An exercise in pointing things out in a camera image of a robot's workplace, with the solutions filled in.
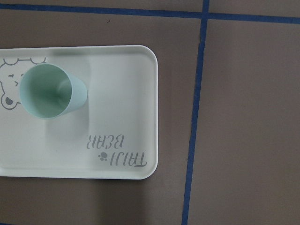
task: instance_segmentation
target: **cup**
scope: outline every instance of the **cup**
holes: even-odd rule
[[[19,93],[25,110],[40,119],[74,111],[88,96],[80,79],[49,63],[38,64],[23,74]]]

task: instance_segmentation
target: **rectangular tray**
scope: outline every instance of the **rectangular tray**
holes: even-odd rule
[[[82,79],[84,107],[53,120],[20,104],[22,74],[52,63]],[[158,63],[142,45],[0,49],[0,176],[144,179],[158,164]]]

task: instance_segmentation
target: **horizontal blue tape strip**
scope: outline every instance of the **horizontal blue tape strip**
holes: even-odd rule
[[[126,9],[126,8],[21,5],[21,4],[17,4],[17,5],[0,4],[0,9],[50,11],[50,12],[71,12],[71,13],[115,14],[115,15],[163,16],[163,17],[180,17],[180,18],[196,18],[196,19],[200,19],[202,16],[201,12]]]
[[[298,17],[209,13],[208,19],[300,24]]]

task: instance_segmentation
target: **paw print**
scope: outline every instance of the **paw print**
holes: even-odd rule
[[[100,157],[101,161],[107,161],[107,154],[105,152],[102,152],[98,157]]]

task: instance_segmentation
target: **blue line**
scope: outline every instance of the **blue line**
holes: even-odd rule
[[[209,13],[208,19],[300,24],[300,18],[297,17],[268,16],[268,15]]]
[[[191,130],[191,137],[189,140],[189,147],[188,147],[187,175],[186,175],[184,203],[183,203],[182,221],[181,221],[182,225],[188,224],[188,213],[189,213],[189,203],[191,197],[194,156],[195,156],[195,143],[196,143],[196,133],[197,133],[197,124],[198,124],[198,112],[199,112],[199,103],[200,103],[200,90],[201,90],[201,80],[202,80],[202,72],[203,72],[206,30],[207,30],[207,21],[209,15],[208,13],[209,4],[210,4],[209,0],[203,1],[202,20],[200,26],[201,41],[198,47],[197,69],[196,69],[194,101],[193,101],[193,111],[192,111],[192,130]]]
[[[197,18],[197,19],[200,19],[202,16],[201,12],[126,9],[126,8],[100,8],[100,7],[44,6],[44,5],[24,5],[24,4],[19,4],[19,5],[0,4],[0,9],[115,14],[115,15],[163,16],[163,17]]]

